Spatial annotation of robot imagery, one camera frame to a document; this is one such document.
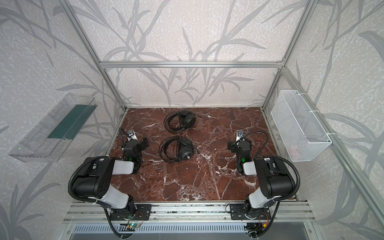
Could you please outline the black headphones with cable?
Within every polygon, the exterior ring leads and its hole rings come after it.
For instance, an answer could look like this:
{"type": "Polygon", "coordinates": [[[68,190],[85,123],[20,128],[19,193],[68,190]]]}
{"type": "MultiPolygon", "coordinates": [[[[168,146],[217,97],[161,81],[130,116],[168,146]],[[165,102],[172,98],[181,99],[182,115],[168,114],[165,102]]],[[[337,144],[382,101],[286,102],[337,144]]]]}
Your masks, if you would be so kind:
{"type": "Polygon", "coordinates": [[[200,151],[187,137],[172,136],[165,139],[159,146],[159,156],[167,163],[187,161],[195,154],[200,154],[200,151]],[[174,157],[168,154],[168,148],[171,144],[174,144],[174,157]]]}
{"type": "Polygon", "coordinates": [[[164,127],[169,133],[178,134],[191,129],[197,122],[197,117],[201,116],[187,110],[180,110],[175,113],[169,114],[164,119],[164,127]],[[179,124],[176,127],[172,127],[171,123],[174,118],[178,118],[179,124]]]}

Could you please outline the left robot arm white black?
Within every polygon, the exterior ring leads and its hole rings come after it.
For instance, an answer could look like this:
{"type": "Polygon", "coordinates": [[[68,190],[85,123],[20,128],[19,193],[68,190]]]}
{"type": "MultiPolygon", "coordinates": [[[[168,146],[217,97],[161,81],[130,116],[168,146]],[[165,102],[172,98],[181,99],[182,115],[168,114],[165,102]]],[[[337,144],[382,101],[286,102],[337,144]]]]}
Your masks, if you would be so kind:
{"type": "Polygon", "coordinates": [[[138,214],[134,198],[113,187],[112,176],[138,173],[143,162],[142,151],[149,147],[147,138],[140,142],[127,140],[123,157],[88,157],[75,170],[68,183],[69,195],[78,201],[100,205],[119,217],[131,219],[138,214]]]}

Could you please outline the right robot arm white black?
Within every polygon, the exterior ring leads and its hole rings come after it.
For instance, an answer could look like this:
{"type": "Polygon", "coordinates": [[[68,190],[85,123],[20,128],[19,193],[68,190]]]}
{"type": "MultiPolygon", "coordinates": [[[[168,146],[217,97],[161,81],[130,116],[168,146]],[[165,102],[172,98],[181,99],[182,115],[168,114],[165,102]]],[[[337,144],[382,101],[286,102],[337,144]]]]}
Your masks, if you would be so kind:
{"type": "Polygon", "coordinates": [[[232,220],[266,220],[271,217],[269,207],[289,199],[300,187],[300,175],[295,167],[279,156],[251,158],[251,143],[247,140],[228,142],[228,149],[236,154],[236,167],[244,176],[257,176],[259,187],[242,204],[229,204],[232,220]]]}

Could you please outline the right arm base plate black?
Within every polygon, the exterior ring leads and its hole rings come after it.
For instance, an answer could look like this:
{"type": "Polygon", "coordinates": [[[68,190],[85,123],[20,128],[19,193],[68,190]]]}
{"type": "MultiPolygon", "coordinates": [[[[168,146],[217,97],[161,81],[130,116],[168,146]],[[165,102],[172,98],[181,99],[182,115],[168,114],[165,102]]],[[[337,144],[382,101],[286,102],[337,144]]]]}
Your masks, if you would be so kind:
{"type": "Polygon", "coordinates": [[[246,203],[227,204],[226,212],[231,215],[231,220],[269,221],[271,219],[268,208],[254,209],[246,203]]]}

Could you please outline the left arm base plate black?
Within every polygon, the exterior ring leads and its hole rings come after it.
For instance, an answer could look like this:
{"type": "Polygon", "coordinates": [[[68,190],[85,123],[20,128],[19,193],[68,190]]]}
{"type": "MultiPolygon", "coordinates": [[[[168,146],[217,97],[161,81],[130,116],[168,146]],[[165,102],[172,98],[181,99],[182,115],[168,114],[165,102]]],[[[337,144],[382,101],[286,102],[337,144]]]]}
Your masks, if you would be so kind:
{"type": "Polygon", "coordinates": [[[112,221],[148,221],[151,214],[152,205],[151,204],[138,204],[133,207],[133,210],[126,209],[111,209],[109,215],[112,221]]]}

